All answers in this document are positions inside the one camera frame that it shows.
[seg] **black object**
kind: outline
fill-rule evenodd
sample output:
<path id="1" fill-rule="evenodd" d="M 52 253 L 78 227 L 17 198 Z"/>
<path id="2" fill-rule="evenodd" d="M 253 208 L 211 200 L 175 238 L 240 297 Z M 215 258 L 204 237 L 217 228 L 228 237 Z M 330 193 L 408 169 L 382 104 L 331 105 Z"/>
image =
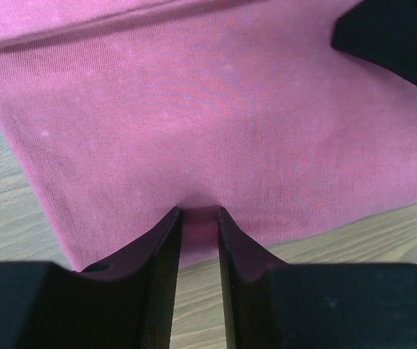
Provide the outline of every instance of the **black object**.
<path id="1" fill-rule="evenodd" d="M 0 349 L 168 348 L 182 217 L 81 273 L 51 262 L 0 262 Z"/>
<path id="2" fill-rule="evenodd" d="M 417 85 L 417 0 L 365 0 L 338 19 L 332 46 Z"/>
<path id="3" fill-rule="evenodd" d="M 417 348 L 417 265 L 288 265 L 218 221 L 228 349 Z"/>

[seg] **folded fabric edge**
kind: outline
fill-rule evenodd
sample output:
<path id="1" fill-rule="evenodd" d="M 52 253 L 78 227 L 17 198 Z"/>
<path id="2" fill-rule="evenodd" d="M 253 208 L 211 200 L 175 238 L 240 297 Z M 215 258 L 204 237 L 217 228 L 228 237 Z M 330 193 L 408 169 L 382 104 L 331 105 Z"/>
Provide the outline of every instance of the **folded fabric edge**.
<path id="1" fill-rule="evenodd" d="M 234 3 L 233 1 L 222 3 L 219 0 L 166 0 L 160 1 L 156 4 L 134 4 L 134 6 L 127 5 L 126 7 L 112 6 L 107 11 L 99 12 L 87 11 L 86 15 L 78 15 L 72 18 L 61 20 L 42 20 L 34 21 L 34 23 L 23 23 L 23 20 L 17 21 L 18 14 L 1 14 L 6 16 L 10 24 L 1 23 L 0 21 L 0 49 L 10 47 L 18 44 L 27 44 L 28 42 L 47 39 L 52 36 L 59 36 L 73 31 L 85 31 L 91 28 L 102 27 L 110 23 L 118 23 L 121 21 L 135 21 L 136 25 L 139 22 L 149 17 L 156 15 L 172 14 L 174 11 L 184 11 L 199 6 L 216 5 L 214 9 L 229 8 L 239 6 L 253 1 L 264 0 L 241 0 Z M 61 5 L 59 12 L 67 12 L 67 4 Z M 48 12 L 50 8 L 45 6 L 44 12 Z"/>

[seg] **wood grain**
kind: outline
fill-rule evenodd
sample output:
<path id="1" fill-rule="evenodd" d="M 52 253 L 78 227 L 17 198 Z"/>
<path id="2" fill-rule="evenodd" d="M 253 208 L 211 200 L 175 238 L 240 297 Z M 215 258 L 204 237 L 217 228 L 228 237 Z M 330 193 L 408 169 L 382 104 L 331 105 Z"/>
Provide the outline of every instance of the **wood grain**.
<path id="1" fill-rule="evenodd" d="M 321 236 L 270 247 L 288 262 L 417 263 L 417 205 L 370 217 Z M 67 266 L 40 207 L 0 133 L 0 260 L 54 260 Z M 225 348 L 217 260 L 178 277 L 174 349 Z"/>

